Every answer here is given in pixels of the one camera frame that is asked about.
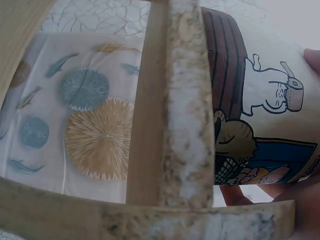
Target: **blue fish print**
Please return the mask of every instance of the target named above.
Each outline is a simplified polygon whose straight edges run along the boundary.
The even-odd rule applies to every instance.
[[[126,72],[130,75],[139,75],[139,68],[137,66],[133,66],[128,63],[123,63],[121,66],[126,70]]]
[[[29,167],[23,165],[22,162],[23,162],[22,160],[18,161],[18,160],[11,159],[9,161],[9,164],[11,165],[11,167],[13,167],[15,170],[17,170],[18,173],[22,172],[25,174],[34,174],[34,173],[40,171],[44,167],[44,165],[43,165],[38,168],[29,168]]]
[[[45,76],[49,79],[53,77],[57,72],[62,71],[62,66],[68,61],[70,58],[78,56],[79,53],[73,53],[68,56],[61,58],[60,60],[56,61],[55,63],[51,64],[48,71],[46,72]]]

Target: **wooden bar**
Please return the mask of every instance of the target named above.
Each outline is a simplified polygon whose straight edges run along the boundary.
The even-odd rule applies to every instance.
[[[214,121],[199,0],[169,0],[160,205],[211,208]]]
[[[282,240],[294,201],[210,209],[81,199],[0,178],[0,229],[32,240]]]
[[[157,206],[163,154],[167,0],[151,3],[133,114],[128,204]]]
[[[0,108],[24,52],[56,0],[0,0]]]

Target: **sea urchin print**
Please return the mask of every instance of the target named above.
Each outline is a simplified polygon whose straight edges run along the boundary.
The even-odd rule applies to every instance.
[[[133,113],[132,103],[109,98],[69,117],[66,151],[78,170],[100,181],[127,179]]]
[[[21,122],[19,138],[30,149],[42,148],[49,137],[49,125],[38,116],[28,116]]]
[[[79,68],[66,75],[59,93],[62,102],[69,108],[89,111],[101,105],[108,97],[109,81],[94,68]]]

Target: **gold fish print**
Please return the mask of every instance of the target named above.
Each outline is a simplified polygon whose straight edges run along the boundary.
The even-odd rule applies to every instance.
[[[31,104],[31,100],[33,99],[33,97],[36,95],[37,92],[39,92],[42,88],[40,86],[36,86],[35,89],[24,98],[24,100],[22,101],[21,104],[19,104],[18,106],[18,110],[23,109],[25,106],[30,105]]]
[[[94,48],[97,52],[104,52],[104,53],[113,53],[114,51],[122,51],[122,50],[134,50],[141,53],[141,51],[132,46],[125,46],[120,44],[104,44],[100,46],[96,46]]]

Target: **blue sea urchin print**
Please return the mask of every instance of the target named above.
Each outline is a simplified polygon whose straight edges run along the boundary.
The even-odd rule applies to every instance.
[[[49,137],[49,125],[38,116],[28,116],[21,122],[20,142],[27,148],[42,148]]]
[[[76,111],[95,109],[106,100],[108,94],[107,77],[90,67],[71,71],[60,86],[63,103]]]

